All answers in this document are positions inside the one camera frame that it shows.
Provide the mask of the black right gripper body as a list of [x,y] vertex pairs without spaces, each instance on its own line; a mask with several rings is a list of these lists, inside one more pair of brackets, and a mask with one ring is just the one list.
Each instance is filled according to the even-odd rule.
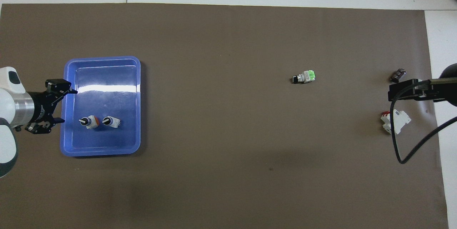
[[425,99],[447,101],[457,107],[457,77],[424,80]]

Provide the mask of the blue plastic tray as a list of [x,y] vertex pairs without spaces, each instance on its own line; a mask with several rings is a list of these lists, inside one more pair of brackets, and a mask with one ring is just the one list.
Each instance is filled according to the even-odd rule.
[[[72,59],[64,79],[78,94],[62,101],[60,149],[68,157],[128,155],[141,144],[141,64],[134,56]],[[87,129],[78,119],[94,115],[100,124]],[[121,120],[118,128],[101,123]]]

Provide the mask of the white circuit breaker red lever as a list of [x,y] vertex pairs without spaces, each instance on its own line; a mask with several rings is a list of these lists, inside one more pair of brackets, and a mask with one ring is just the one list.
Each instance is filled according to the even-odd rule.
[[[382,121],[382,128],[387,131],[387,133],[392,134],[390,113],[390,111],[382,112],[380,120]],[[393,109],[394,132],[396,135],[400,134],[402,128],[410,122],[411,118],[406,112]]]

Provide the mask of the brown table mat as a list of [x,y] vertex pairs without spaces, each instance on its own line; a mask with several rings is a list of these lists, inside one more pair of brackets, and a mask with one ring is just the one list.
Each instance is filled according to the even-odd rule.
[[[42,91],[75,58],[142,66],[135,154],[17,134],[0,229],[448,229],[438,137],[399,164],[389,78],[430,79],[418,10],[8,4],[0,66]],[[292,84],[314,70],[315,81]]]

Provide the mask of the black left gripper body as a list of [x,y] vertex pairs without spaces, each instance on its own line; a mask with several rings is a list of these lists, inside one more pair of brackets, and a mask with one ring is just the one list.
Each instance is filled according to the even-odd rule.
[[33,100],[34,112],[29,122],[35,120],[44,120],[44,117],[52,116],[54,113],[57,103],[59,102],[59,96],[47,91],[44,92],[28,92]]

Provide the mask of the selector switch orange base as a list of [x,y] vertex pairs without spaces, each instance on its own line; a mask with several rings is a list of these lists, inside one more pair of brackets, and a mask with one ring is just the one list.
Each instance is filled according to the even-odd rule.
[[82,126],[84,126],[87,129],[97,128],[100,124],[98,118],[95,117],[94,115],[82,117],[82,118],[78,119],[78,121],[80,122],[80,124]]

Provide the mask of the selector switch white base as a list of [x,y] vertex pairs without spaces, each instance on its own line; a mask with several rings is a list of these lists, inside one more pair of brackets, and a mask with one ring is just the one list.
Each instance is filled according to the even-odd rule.
[[121,124],[121,120],[119,118],[113,117],[113,116],[105,116],[101,123],[103,125],[109,126],[111,128],[118,128],[119,125]]

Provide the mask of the selector switch green base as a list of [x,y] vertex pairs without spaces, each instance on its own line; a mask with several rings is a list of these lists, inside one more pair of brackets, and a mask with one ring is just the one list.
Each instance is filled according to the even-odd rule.
[[292,77],[292,84],[307,84],[315,81],[316,76],[314,70],[305,70]]

